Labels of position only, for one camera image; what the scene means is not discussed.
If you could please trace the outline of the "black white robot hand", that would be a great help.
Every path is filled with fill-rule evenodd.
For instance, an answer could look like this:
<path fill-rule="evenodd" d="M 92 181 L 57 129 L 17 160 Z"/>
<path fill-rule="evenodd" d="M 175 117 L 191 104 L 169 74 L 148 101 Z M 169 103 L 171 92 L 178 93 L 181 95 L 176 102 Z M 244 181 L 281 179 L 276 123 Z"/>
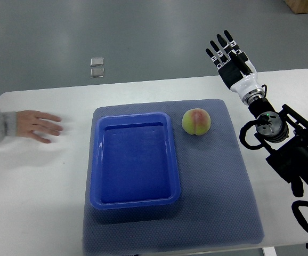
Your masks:
<path fill-rule="evenodd" d="M 225 86 L 236 93 L 242 103 L 250 105 L 256 99 L 265 97 L 263 86 L 257 81 L 258 73 L 228 30 L 217 35 L 217 42 L 210 41 L 212 49 L 207 55 L 217 68 Z"/>

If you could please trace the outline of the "person's bare hand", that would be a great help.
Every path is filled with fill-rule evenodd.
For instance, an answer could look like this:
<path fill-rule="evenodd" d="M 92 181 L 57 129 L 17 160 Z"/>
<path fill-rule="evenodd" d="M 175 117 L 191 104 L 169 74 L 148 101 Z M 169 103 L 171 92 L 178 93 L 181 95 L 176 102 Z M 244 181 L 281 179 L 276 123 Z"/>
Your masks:
<path fill-rule="evenodd" d="M 41 143 L 51 143 L 41 134 L 59 136 L 63 127 L 59 125 L 61 118 L 49 113 L 34 110 L 16 112 L 16 136 L 34 139 Z"/>

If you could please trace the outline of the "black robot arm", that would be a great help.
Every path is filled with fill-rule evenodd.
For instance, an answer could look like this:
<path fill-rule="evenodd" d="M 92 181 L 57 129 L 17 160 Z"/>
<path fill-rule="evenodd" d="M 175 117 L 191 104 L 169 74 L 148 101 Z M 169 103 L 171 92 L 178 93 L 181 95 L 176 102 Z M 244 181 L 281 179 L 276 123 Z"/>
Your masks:
<path fill-rule="evenodd" d="M 267 163 L 291 185 L 298 198 L 291 209 L 308 233 L 308 222 L 300 210 L 308 207 L 308 121 L 288 105 L 275 111 L 262 97 L 248 100 L 248 109 L 255 118 L 241 128 L 239 140 L 249 150 L 267 150 Z"/>

